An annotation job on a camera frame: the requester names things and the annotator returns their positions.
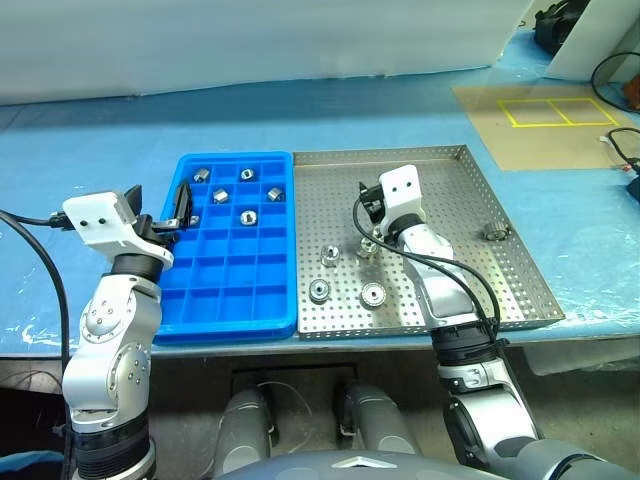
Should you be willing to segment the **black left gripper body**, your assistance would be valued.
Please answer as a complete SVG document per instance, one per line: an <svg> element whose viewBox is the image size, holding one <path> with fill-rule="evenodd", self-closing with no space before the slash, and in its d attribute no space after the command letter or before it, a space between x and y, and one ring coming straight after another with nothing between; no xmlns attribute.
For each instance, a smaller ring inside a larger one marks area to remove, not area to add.
<svg viewBox="0 0 640 480"><path fill-rule="evenodd" d="M154 222L151 215L141 214L136 217L133 230L146 242L172 249L179 241L177 227L168 221Z"/></svg>

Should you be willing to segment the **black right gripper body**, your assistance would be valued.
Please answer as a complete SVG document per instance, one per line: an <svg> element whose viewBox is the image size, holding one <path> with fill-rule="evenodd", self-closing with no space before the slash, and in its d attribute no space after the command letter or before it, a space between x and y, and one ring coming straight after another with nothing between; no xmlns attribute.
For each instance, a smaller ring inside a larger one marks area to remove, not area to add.
<svg viewBox="0 0 640 480"><path fill-rule="evenodd" d="M366 194L366 212L373 225L379 225L385 216L384 194L369 192Z"/></svg>

